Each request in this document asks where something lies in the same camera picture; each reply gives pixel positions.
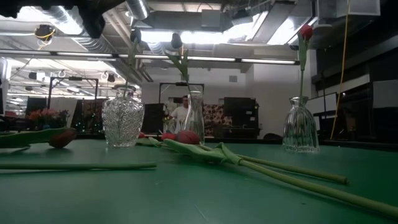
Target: white wall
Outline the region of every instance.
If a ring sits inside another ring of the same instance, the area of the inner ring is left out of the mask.
[[[316,52],[307,52],[303,79],[303,95],[317,97],[311,77],[317,72]],[[259,103],[259,138],[267,133],[283,135],[284,121],[291,109],[289,98],[300,94],[300,66],[253,65],[246,73],[246,96]]]
[[[142,102],[158,103],[159,83],[180,82],[180,73],[177,69],[168,68],[162,70],[159,68],[148,68],[149,75],[156,81],[155,83],[142,84]],[[206,68],[189,68],[190,83],[205,84],[205,94],[203,101],[206,104],[218,104],[218,99],[224,97],[246,97],[245,74],[239,69],[212,68],[210,71]],[[238,82],[230,83],[229,76],[236,75]],[[183,96],[187,94],[187,87],[170,85],[163,94],[161,102],[165,102],[171,96]]]

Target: green table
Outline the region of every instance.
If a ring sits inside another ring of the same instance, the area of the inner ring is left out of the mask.
[[[278,145],[227,144],[235,153],[349,177],[344,186],[294,175],[398,206],[398,153],[322,146],[295,154]],[[199,164],[165,149],[107,149],[76,140],[0,151],[0,163],[158,162],[156,170],[0,173],[0,223],[395,223],[245,167]]]

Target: fluted glass vase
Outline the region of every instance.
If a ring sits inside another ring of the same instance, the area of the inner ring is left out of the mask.
[[[203,94],[200,91],[191,91],[188,95],[188,114],[185,118],[184,130],[197,133],[200,143],[205,143],[205,122],[203,120]]]
[[[308,97],[290,99],[292,109],[286,116],[284,124],[283,147],[295,152],[318,152],[318,134],[315,120],[306,109]]]
[[[117,97],[103,103],[103,129],[109,146],[136,144],[144,120],[144,104],[133,98],[134,91],[133,86],[121,85],[117,88]]]

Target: person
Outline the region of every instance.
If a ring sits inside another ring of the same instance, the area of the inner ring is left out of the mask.
[[[188,114],[188,96],[182,97],[182,106],[176,108],[173,113],[170,115],[176,120],[177,125],[175,127],[175,132],[178,133],[182,129],[182,125],[184,124],[185,118]]]

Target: ductwork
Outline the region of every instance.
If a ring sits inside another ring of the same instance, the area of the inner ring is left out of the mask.
[[[143,20],[149,16],[150,10],[146,0],[126,0],[126,2],[127,9],[135,20]],[[148,47],[153,54],[164,53],[164,48],[161,42],[148,43]]]
[[[146,0],[126,0],[127,9],[134,19],[143,20],[149,16],[149,6]]]
[[[77,9],[74,7],[71,11],[66,11],[62,6],[52,6],[49,10],[43,10],[41,7],[37,7],[42,14],[45,14],[49,21],[60,31],[66,34],[81,34],[88,35],[81,24],[81,17],[78,15]],[[116,53],[115,49],[109,44],[103,36],[99,39],[92,38],[72,38],[76,43],[81,45],[89,52],[93,53]],[[129,74],[129,68],[125,61],[117,59],[114,62],[106,62],[118,70],[121,75],[129,80],[130,82],[137,82],[137,79],[141,82],[142,78],[136,76],[132,77]]]

